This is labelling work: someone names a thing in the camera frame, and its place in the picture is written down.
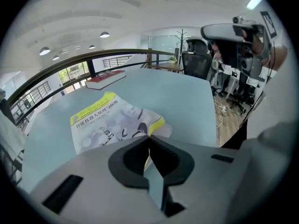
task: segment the white ceiling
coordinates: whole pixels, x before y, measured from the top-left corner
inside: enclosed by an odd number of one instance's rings
[[[53,64],[63,49],[67,56],[109,47],[132,33],[164,27],[201,27],[230,22],[242,14],[249,0],[30,0],[15,19],[1,59],[6,72]],[[110,37],[101,39],[101,32]],[[44,57],[39,50],[48,46]]]

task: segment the light blue tabletop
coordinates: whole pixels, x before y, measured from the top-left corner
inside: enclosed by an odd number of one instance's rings
[[[125,78],[100,91],[82,87],[37,115],[23,157],[22,187],[27,192],[76,156],[70,117],[99,100],[105,91],[162,115],[172,126],[171,139],[218,146],[214,102],[208,81],[163,70],[127,71]]]

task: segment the wooden floor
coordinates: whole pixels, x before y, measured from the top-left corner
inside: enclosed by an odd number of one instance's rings
[[[245,114],[240,115],[240,109],[236,106],[230,109],[232,105],[231,102],[216,94],[216,96],[214,97],[214,106],[217,126],[222,121],[221,115],[218,111],[218,106],[221,105],[227,107],[228,110],[225,114],[226,116],[223,116],[223,123],[216,129],[219,147],[224,145],[239,130],[239,125],[246,116]]]

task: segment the coat rack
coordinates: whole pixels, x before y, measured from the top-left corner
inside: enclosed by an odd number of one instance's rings
[[[181,46],[180,46],[180,49],[179,49],[179,62],[178,62],[179,64],[181,64],[183,42],[184,42],[184,40],[188,39],[188,37],[185,38],[185,39],[183,38],[184,34],[186,34],[186,32],[184,32],[183,29],[182,29],[182,32],[179,32],[179,31],[177,31],[177,32],[181,36],[181,37],[179,37],[179,36],[176,35],[176,37],[179,39],[179,42],[181,43]]]

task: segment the red book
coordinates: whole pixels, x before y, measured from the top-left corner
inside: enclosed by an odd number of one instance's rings
[[[121,79],[126,76],[126,72],[124,70],[114,70],[110,71],[108,74],[99,74],[97,77],[94,77],[85,82],[87,88],[100,90],[105,86]]]

